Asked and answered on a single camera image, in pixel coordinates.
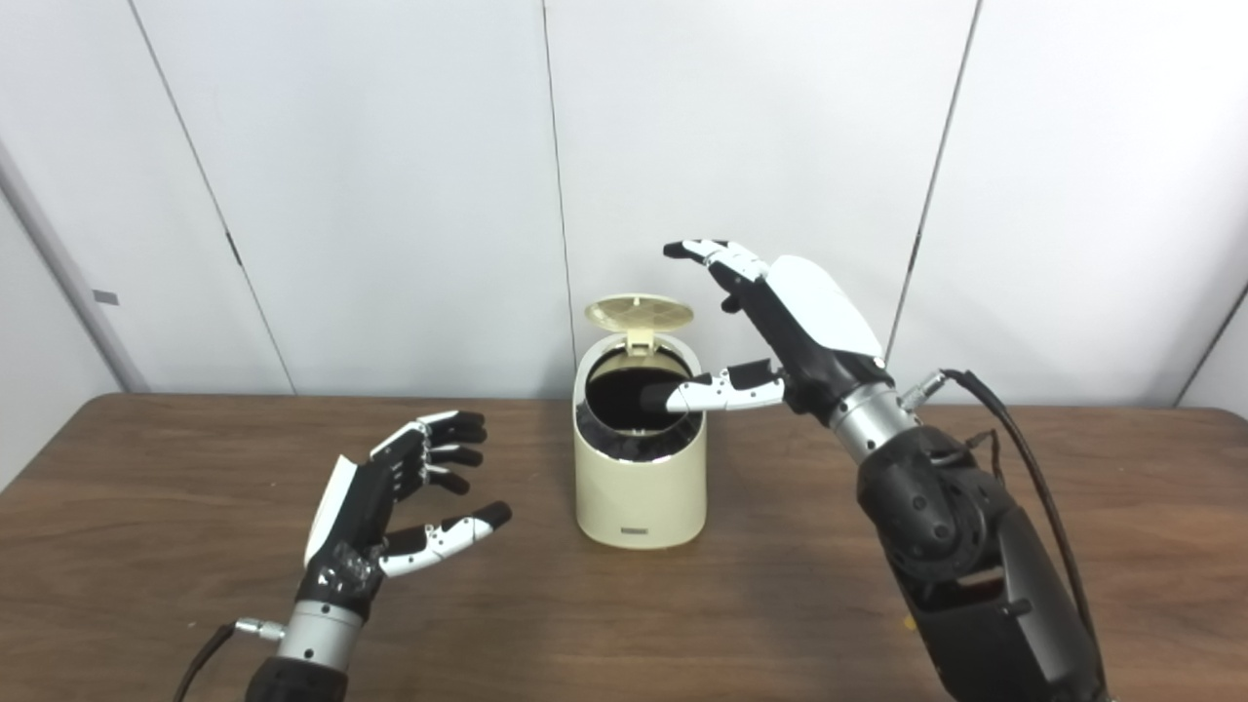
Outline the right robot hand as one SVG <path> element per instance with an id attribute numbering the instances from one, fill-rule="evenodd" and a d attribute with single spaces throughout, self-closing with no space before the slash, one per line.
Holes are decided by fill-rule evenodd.
<path id="1" fill-rule="evenodd" d="M 650 385 L 641 408 L 656 413 L 748 410 L 785 403 L 824 425 L 862 387 L 894 387 L 874 329 L 831 275 L 797 256 L 766 264 L 730 241 L 689 239 L 666 244 L 669 259 L 691 259 L 728 297 L 723 311 L 745 314 L 778 361 L 768 360 Z"/>

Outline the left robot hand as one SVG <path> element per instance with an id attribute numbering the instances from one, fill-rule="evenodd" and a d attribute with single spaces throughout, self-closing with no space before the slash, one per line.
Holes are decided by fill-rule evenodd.
<path id="1" fill-rule="evenodd" d="M 394 507 L 421 488 L 468 493 L 470 485 L 449 465 L 480 466 L 485 458 L 477 445 L 485 438 L 482 413 L 443 410 L 411 418 L 362 463 L 339 456 L 310 528 L 295 600 L 369 621 L 386 580 L 441 565 L 503 528 L 513 516 L 504 501 L 439 523 L 389 528 Z"/>

